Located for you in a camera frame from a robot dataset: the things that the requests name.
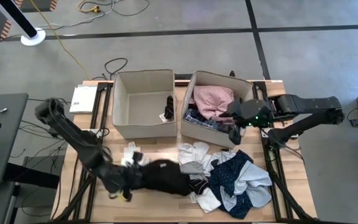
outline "pink clothing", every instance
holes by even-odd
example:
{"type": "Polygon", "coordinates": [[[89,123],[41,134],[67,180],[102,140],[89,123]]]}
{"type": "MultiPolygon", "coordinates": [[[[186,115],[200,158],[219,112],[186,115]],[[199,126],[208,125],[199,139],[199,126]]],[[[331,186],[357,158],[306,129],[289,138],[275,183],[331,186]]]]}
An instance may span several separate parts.
{"type": "Polygon", "coordinates": [[[206,119],[233,123],[232,118],[220,118],[227,110],[227,105],[234,101],[234,92],[223,86],[194,86],[194,101],[198,111],[206,119]]]}

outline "wooden tabletop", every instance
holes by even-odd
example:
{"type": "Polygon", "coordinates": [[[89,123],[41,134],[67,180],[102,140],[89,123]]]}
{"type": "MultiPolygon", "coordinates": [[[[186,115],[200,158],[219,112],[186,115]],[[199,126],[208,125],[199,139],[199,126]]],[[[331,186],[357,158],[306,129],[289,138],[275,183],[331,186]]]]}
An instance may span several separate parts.
{"type": "MultiPolygon", "coordinates": [[[[98,81],[85,81],[84,84],[97,84],[98,81]]],[[[269,96],[280,95],[285,93],[282,81],[266,81],[269,96]]],[[[181,111],[183,105],[183,97],[186,87],[176,87],[175,94],[178,100],[177,111],[181,111]]],[[[104,96],[101,97],[100,108],[98,111],[99,127],[100,116],[103,109],[104,96]]],[[[108,118],[106,127],[110,133],[104,137],[104,145],[108,146],[112,151],[112,157],[115,164],[120,164],[123,157],[123,149],[133,139],[124,139],[112,125],[112,96],[110,97],[108,118]]],[[[90,114],[78,114],[74,117],[74,123],[80,128],[89,128],[91,122],[90,114]]],[[[275,124],[276,127],[282,126],[281,123],[275,124]]],[[[177,138],[148,138],[135,139],[137,146],[141,147],[141,152],[149,156],[151,159],[171,159],[177,161],[178,148],[181,143],[194,143],[198,139],[192,139],[181,136],[180,119],[178,119],[178,135],[177,138]]],[[[208,154],[220,151],[221,146],[209,144],[208,154]]],[[[298,147],[297,141],[289,141],[290,147],[298,147]]],[[[242,150],[253,158],[255,165],[266,169],[262,145],[260,143],[260,134],[258,128],[247,128],[246,134],[242,139],[242,144],[236,146],[234,151],[242,150]]],[[[296,201],[303,207],[306,213],[312,217],[316,217],[313,199],[311,196],[308,178],[302,160],[291,152],[284,149],[280,150],[283,169],[288,185],[288,189],[294,196],[296,201]]],[[[76,151],[69,146],[66,152],[65,161],[62,169],[62,195],[58,206],[57,215],[68,205],[68,198],[73,180],[73,169],[76,160],[76,151]]],[[[80,178],[81,166],[78,165],[75,177],[75,194],[80,178]]],[[[135,190],[132,192],[131,202],[124,202],[121,199],[111,200],[108,192],[104,189],[101,181],[98,180],[92,209],[91,222],[271,222],[275,221],[272,202],[263,208],[252,208],[244,220],[232,218],[228,213],[219,209],[211,213],[205,214],[197,203],[191,203],[190,197],[182,197],[180,195],[171,195],[164,192],[153,190],[135,190]]],[[[88,192],[85,193],[81,206],[80,217],[85,215],[86,199],[88,192]]],[[[58,194],[56,194],[55,207],[57,205],[58,194]]],[[[278,190],[278,200],[280,202],[280,211],[282,217],[285,215],[285,207],[282,195],[278,190]]]]}

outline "stand base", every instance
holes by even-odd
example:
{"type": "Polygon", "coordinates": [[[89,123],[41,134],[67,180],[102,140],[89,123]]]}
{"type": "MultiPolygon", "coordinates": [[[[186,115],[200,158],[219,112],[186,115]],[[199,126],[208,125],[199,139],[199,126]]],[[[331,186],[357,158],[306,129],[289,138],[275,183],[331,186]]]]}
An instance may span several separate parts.
{"type": "Polygon", "coordinates": [[[33,38],[27,38],[24,35],[20,38],[20,41],[22,42],[22,44],[26,45],[26,46],[35,46],[35,45],[39,45],[42,41],[45,40],[47,34],[45,33],[45,31],[41,28],[35,28],[37,30],[37,35],[35,35],[35,37],[33,38]]]}

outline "concrete floor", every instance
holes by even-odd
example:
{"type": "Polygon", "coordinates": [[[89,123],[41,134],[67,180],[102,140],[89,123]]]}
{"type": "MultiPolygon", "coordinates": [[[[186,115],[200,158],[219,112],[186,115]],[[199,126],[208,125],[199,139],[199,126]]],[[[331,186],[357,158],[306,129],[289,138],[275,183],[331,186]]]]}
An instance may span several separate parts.
{"type": "MultiPolygon", "coordinates": [[[[101,34],[158,30],[250,28],[244,0],[150,0],[142,14],[122,17],[110,13],[59,34],[101,34]]],[[[358,1],[251,0],[258,27],[358,25],[358,1]]],[[[142,9],[142,0],[125,0],[117,10],[142,9]]],[[[74,24],[88,16],[76,4],[59,0],[56,11],[46,12],[50,22],[74,24]]],[[[37,13],[26,13],[35,25],[45,24],[37,13]]],[[[17,27],[10,34],[19,33],[17,27]]],[[[358,29],[260,33],[271,79],[283,80],[287,93],[302,97],[334,95],[344,112],[356,106],[358,96],[358,29]]],[[[91,72],[104,72],[106,61],[126,57],[124,70],[172,68],[177,73],[207,70],[244,79],[263,79],[252,33],[166,35],[64,40],[67,49],[91,72]]],[[[111,70],[119,65],[111,65],[111,70]]],[[[31,98],[58,96],[70,100],[74,87],[86,79],[56,40],[37,47],[19,42],[0,44],[0,93],[26,92],[31,98]]],[[[34,107],[27,105],[24,119],[36,122],[34,107]]],[[[27,150],[12,162],[21,164],[53,142],[19,133],[12,155],[27,150]]],[[[345,121],[319,126],[300,137],[306,171],[320,219],[358,223],[358,128],[345,121]]],[[[28,209],[50,213],[51,208],[28,209]]],[[[16,223],[47,220],[19,213],[16,223]]]]}

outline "beige storage bin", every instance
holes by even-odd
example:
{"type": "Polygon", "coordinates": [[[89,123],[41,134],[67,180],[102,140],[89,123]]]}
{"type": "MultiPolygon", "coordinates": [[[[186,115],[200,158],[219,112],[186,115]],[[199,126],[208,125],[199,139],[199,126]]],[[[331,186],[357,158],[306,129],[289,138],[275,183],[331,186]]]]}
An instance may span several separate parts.
{"type": "Polygon", "coordinates": [[[172,137],[177,135],[177,112],[163,122],[167,97],[175,98],[172,70],[120,72],[114,81],[112,124],[124,138],[172,137]]]}
{"type": "Polygon", "coordinates": [[[181,111],[181,134],[191,138],[200,139],[202,141],[211,142],[220,146],[233,148],[234,144],[230,141],[229,135],[211,128],[193,124],[185,119],[184,115],[188,110],[189,100],[193,94],[196,85],[214,85],[224,86],[234,91],[234,97],[238,96],[244,100],[250,100],[253,97],[252,83],[240,78],[229,77],[226,75],[218,75],[210,72],[197,71],[192,76],[188,85],[183,108],[181,111]]]}

